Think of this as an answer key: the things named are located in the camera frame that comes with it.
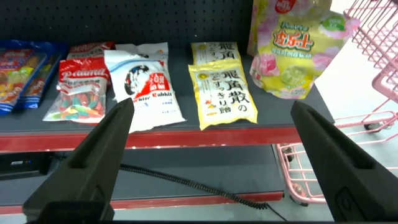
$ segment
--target black pegboard wall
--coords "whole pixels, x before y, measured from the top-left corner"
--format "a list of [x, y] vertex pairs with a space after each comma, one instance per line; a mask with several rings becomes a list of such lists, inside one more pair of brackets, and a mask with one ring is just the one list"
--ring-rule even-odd
[[252, 0], [2, 0], [0, 39], [248, 42]]

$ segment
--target black shelf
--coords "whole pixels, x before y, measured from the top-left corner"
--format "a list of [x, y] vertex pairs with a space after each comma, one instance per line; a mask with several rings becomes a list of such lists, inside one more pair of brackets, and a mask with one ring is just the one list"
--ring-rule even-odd
[[[125, 151], [122, 163], [177, 175], [234, 194], [285, 189], [271, 146], [131, 150]], [[51, 171], [59, 165], [59, 161], [54, 160]], [[0, 206], [22, 205], [47, 177], [49, 175], [0, 181]], [[119, 171], [112, 200], [207, 195], [210, 194], [167, 180]]]
[[[249, 91], [258, 109], [258, 124], [249, 121], [237, 121], [232, 124], [213, 126], [208, 129], [242, 129], [242, 128], [291, 128], [294, 127], [290, 117], [290, 109], [294, 100], [277, 98], [258, 88], [251, 80], [249, 69], [252, 57], [242, 56], [246, 79], [249, 83]], [[192, 64], [192, 52], [189, 48], [171, 48], [169, 54], [169, 72], [172, 86], [176, 92], [183, 117], [187, 120], [183, 123], [171, 124], [154, 128], [152, 131], [198, 131], [199, 120], [197, 104], [194, 97], [193, 85], [188, 72], [188, 64]], [[57, 78], [54, 77], [38, 109], [13, 111], [7, 116], [0, 117], [0, 136], [13, 136], [19, 134], [74, 134], [88, 133], [92, 126], [73, 122], [44, 122], [46, 112], [58, 95], [55, 89]], [[107, 92], [106, 109], [109, 111], [116, 102], [113, 100], [112, 89]], [[304, 103], [314, 107], [329, 121], [334, 122], [318, 89], [314, 86]]]

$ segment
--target yellow candy bag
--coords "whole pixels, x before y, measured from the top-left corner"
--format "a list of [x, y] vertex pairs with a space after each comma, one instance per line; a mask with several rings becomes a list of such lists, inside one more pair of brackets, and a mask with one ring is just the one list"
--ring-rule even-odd
[[192, 43], [193, 64], [203, 65], [226, 59], [239, 59], [238, 45], [236, 42], [203, 42]]
[[253, 13], [248, 52], [257, 55], [250, 74], [257, 86], [285, 99], [304, 99], [359, 26], [314, 0], [254, 0]]
[[239, 119], [257, 123], [257, 108], [239, 60], [229, 59], [188, 67], [201, 130]]

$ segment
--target plastic packaging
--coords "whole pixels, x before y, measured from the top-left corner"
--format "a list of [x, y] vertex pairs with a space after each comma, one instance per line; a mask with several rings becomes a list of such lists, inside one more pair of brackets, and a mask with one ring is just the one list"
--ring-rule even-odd
[[264, 14], [264, 10], [266, 8], [275, 6], [278, 4], [285, 4], [285, 7], [296, 7], [295, 10], [299, 8], [306, 7], [308, 4], [315, 4], [316, 6], [330, 10], [332, 0], [254, 0], [253, 1], [253, 9], [252, 9], [252, 18], [251, 18], [251, 26], [250, 26], [250, 35], [249, 35], [249, 44], [248, 44], [248, 54], [252, 56], [256, 56], [258, 54], [257, 50], [257, 42], [258, 42], [258, 25], [260, 21], [263, 21], [266, 17]]
[[75, 45], [70, 48], [67, 60], [74, 58], [104, 57], [104, 50], [112, 49], [114, 49], [114, 41]]
[[200, 129], [239, 119], [257, 123], [257, 108], [239, 60], [189, 65]]
[[141, 57], [151, 60], [158, 60], [164, 63], [165, 75], [170, 80], [169, 73], [169, 46], [167, 42], [158, 44], [116, 44], [116, 50], [125, 50], [131, 54], [138, 54]]
[[130, 133], [185, 121], [163, 61], [123, 50], [106, 50], [105, 64], [116, 100], [133, 99], [135, 112]]
[[235, 42], [204, 42], [192, 43], [193, 64], [203, 65], [225, 59], [241, 60]]
[[359, 21], [313, 1], [286, 3], [255, 1], [258, 54], [250, 74], [257, 86], [279, 98], [304, 99]]
[[62, 60], [60, 94], [43, 121], [99, 123], [105, 115], [109, 79], [104, 58]]
[[0, 114], [12, 111], [46, 58], [34, 49], [0, 50]]
[[62, 42], [31, 42], [17, 40], [21, 46], [31, 46], [34, 49], [47, 52], [47, 60], [38, 71], [26, 91], [18, 99], [16, 108], [38, 108], [43, 92], [54, 73], [58, 73], [59, 61], [67, 54], [68, 45]]

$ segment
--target coiled cable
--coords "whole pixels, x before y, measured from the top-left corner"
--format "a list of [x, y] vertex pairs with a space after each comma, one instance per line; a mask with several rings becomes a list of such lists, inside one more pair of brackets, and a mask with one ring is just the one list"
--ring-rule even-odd
[[[66, 157], [59, 157], [56, 156], [55, 158], [63, 161], [66, 159]], [[138, 166], [132, 166], [132, 165], [127, 165], [127, 164], [120, 164], [120, 168], [119, 170], [123, 170], [123, 171], [128, 171], [128, 172], [135, 172], [137, 174], [144, 174], [144, 175], [149, 175], [149, 176], [153, 176], [156, 178], [160, 178], [160, 179], [164, 179], [164, 180], [168, 180], [168, 181], [172, 181], [175, 183], [179, 183], [179, 184], [183, 184], [189, 187], [192, 187], [194, 189], [198, 189], [198, 190], [202, 190], [214, 195], [219, 195], [222, 196], [224, 198], [228, 198], [230, 200], [233, 200], [235, 202], [238, 202], [240, 204], [246, 205], [248, 207], [251, 208], [255, 208], [255, 209], [268, 209], [270, 208], [271, 211], [273, 211], [278, 217], [280, 217], [281, 219], [283, 219], [283, 221], [287, 221], [286, 218], [284, 218], [281, 214], [279, 214], [278, 212], [276, 212], [268, 203], [258, 203], [258, 202], [252, 202], [250, 200], [247, 200], [245, 198], [241, 198], [236, 196], [235, 194], [226, 192], [224, 190], [221, 189], [217, 189], [215, 187], [211, 187], [205, 184], [201, 184], [192, 180], [188, 180], [182, 177], [177, 177], [174, 175], [170, 175], [170, 174], [165, 174], [162, 172], [158, 172], [158, 171], [154, 171], [154, 170], [149, 170], [143, 167], [138, 167]]]

